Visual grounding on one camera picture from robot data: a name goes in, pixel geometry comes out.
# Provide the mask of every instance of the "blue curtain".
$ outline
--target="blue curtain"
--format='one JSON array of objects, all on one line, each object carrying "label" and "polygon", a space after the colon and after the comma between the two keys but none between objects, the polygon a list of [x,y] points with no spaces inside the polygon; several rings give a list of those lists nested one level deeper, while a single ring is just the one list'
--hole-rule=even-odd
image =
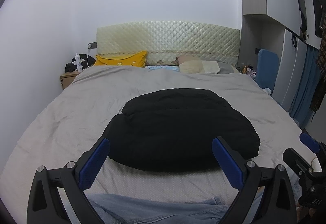
[{"label": "blue curtain", "polygon": [[299,88],[290,109],[290,116],[299,122],[300,128],[307,125],[312,114],[309,107],[320,78],[320,70],[316,64],[318,52],[318,49],[307,45],[307,54]]}]

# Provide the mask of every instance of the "blue grip pad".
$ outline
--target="blue grip pad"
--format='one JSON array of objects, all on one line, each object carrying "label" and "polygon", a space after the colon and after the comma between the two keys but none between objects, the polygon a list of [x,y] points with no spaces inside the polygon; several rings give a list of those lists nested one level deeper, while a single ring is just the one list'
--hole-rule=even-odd
[{"label": "blue grip pad", "polygon": [[108,139],[103,139],[79,172],[78,187],[80,190],[91,188],[109,152],[110,142]]},{"label": "blue grip pad", "polygon": [[313,153],[319,152],[319,144],[311,136],[306,133],[301,133],[300,141],[305,144]]},{"label": "blue grip pad", "polygon": [[244,185],[243,174],[230,153],[218,139],[213,139],[213,142],[211,143],[211,149],[218,164],[228,178],[231,186],[241,190]]}]

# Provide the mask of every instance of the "gray pillow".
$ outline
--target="gray pillow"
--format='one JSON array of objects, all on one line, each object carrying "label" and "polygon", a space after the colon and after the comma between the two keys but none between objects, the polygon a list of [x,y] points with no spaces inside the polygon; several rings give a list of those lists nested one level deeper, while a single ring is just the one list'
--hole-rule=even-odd
[{"label": "gray pillow", "polygon": [[219,61],[217,61],[217,64],[221,69],[221,71],[218,74],[234,73],[234,70],[230,64],[225,62],[219,62]]}]

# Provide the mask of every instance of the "blue chair back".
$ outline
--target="blue chair back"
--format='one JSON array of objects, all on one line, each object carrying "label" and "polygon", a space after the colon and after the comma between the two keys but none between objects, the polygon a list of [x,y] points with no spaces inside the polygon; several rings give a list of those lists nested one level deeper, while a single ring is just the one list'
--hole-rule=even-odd
[{"label": "blue chair back", "polygon": [[278,56],[277,54],[262,49],[258,53],[256,83],[262,89],[274,89],[276,77],[278,75]]}]

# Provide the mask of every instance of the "black cushion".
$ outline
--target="black cushion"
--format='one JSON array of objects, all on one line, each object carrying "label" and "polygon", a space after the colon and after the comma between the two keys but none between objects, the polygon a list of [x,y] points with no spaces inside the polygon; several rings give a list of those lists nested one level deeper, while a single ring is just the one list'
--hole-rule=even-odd
[{"label": "black cushion", "polygon": [[258,155],[250,121],[205,89],[167,89],[128,101],[106,127],[109,157],[146,171],[193,171],[218,167],[211,143],[222,136],[244,159]]}]

